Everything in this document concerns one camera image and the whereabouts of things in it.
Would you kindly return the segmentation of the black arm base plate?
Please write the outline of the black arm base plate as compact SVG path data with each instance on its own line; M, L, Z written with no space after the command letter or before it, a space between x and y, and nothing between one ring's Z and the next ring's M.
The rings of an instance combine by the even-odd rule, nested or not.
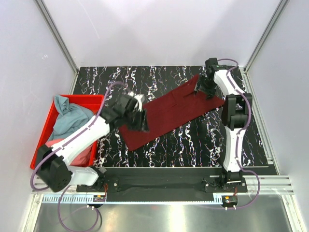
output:
M248 191L246 181L225 184L219 167L108 167L97 187L78 185L78 192L106 193L107 201L133 203L206 202L214 193Z

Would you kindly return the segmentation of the dark red t shirt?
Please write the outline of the dark red t shirt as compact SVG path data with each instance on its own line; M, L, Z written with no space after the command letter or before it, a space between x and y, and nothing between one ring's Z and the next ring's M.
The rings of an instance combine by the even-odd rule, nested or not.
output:
M225 101L217 96L207 99L205 93L195 93L198 78L199 75L195 75L191 80L143 106L146 110L148 132L133 131L126 125L119 128L129 151L134 151L224 104Z

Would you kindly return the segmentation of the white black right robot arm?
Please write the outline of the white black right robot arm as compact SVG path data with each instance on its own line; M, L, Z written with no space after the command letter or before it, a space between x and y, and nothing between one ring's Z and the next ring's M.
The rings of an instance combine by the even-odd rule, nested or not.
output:
M245 92L233 79L231 71L238 67L238 63L232 61L235 66L219 64L220 59L209 58L205 61L205 72L197 80L194 93L202 91L207 99L215 96L219 88L225 98L221 121L226 132L225 159L222 172L212 183L206 186L222 191L237 192L237 186L242 185L243 169L241 165L241 152L243 138L252 118L252 95Z

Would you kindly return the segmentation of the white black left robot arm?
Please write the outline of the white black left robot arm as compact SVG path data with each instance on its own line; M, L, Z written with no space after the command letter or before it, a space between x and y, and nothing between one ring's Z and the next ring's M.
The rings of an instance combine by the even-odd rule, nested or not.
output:
M51 147L42 145L37 150L34 174L53 192L71 185L79 185L93 191L104 187L105 170L94 166L72 166L73 160L99 138L126 125L134 131L147 132L146 110L142 105L144 95L122 95L110 106L102 107L89 122Z

